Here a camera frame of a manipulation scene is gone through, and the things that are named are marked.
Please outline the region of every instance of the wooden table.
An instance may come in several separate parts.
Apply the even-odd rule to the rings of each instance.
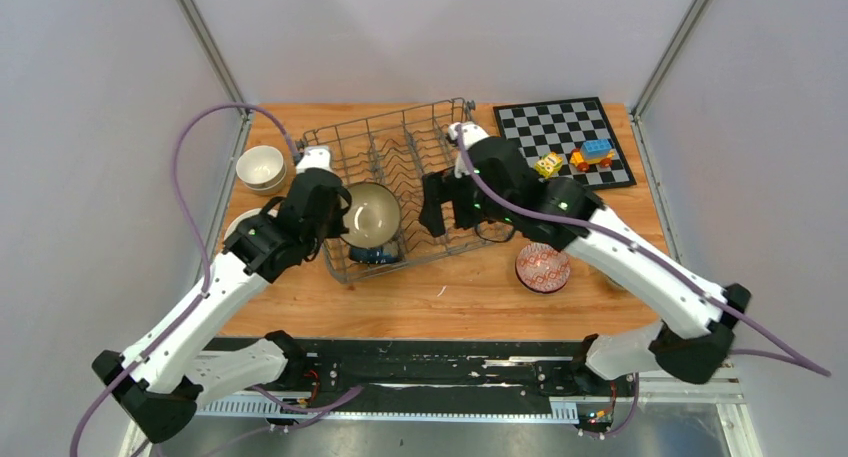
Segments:
[[[396,111],[412,104],[270,104],[264,107],[285,123],[292,137],[339,122]],[[492,104],[477,105],[480,125],[497,134]],[[604,110],[638,184],[600,191],[630,227],[663,251],[662,230],[651,199],[639,151],[623,105]],[[294,176],[283,139],[270,120],[257,115],[247,147],[273,145],[289,159],[286,179]],[[225,225],[268,197],[250,193],[236,181]],[[283,329],[297,337],[442,338],[503,340],[582,340],[591,333],[617,333],[656,320],[641,301],[613,290],[603,274],[572,258],[566,287],[552,295],[526,290],[515,276],[514,261],[528,241],[487,246],[390,274],[338,283],[324,259],[291,268],[248,303],[222,329],[222,335],[258,336]],[[485,258],[486,268],[476,261]]]

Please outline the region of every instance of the white wall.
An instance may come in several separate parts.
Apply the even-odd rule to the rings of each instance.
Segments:
[[[195,274],[168,164],[225,94],[174,0],[0,0],[0,48],[0,455],[67,455],[93,358]],[[236,128],[211,118],[183,153],[207,228]],[[110,398],[81,455],[115,455],[128,422]]]
[[[196,0],[257,101],[635,103],[692,0]]]
[[[834,372],[735,359],[770,457],[848,448],[845,2],[715,0],[645,119],[684,260]]]

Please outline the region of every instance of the black and white checkered board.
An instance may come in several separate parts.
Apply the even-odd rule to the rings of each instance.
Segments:
[[[556,152],[564,162],[559,174],[592,189],[636,185],[630,166],[597,97],[495,107],[503,137],[516,139],[530,167],[540,157]],[[586,140],[610,139],[615,157],[609,168],[591,165],[580,172],[568,163],[571,152]]]

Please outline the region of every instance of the metal wire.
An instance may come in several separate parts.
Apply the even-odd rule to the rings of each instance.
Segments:
[[[401,226],[396,236],[400,262],[368,265],[348,258],[350,246],[340,239],[324,243],[324,256],[333,277],[350,283],[375,275],[432,262],[491,244],[472,229],[453,228],[453,211],[444,210],[442,237],[432,237],[418,223],[424,203],[421,178],[456,163],[457,150],[445,140],[448,125],[472,121],[473,102],[454,98],[418,105],[307,131],[304,145],[326,145],[333,154],[333,171],[345,185],[376,182],[388,187],[401,205]],[[511,227],[482,224],[492,240],[503,240]]]

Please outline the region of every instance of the gray floor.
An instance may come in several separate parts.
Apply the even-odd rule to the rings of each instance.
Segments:
[[[623,415],[627,405],[619,405]],[[263,420],[198,417],[162,447],[167,457],[199,457]],[[550,424],[325,421],[289,435],[255,435],[216,457],[729,457],[715,410],[707,404],[649,404],[622,435],[603,442]]]

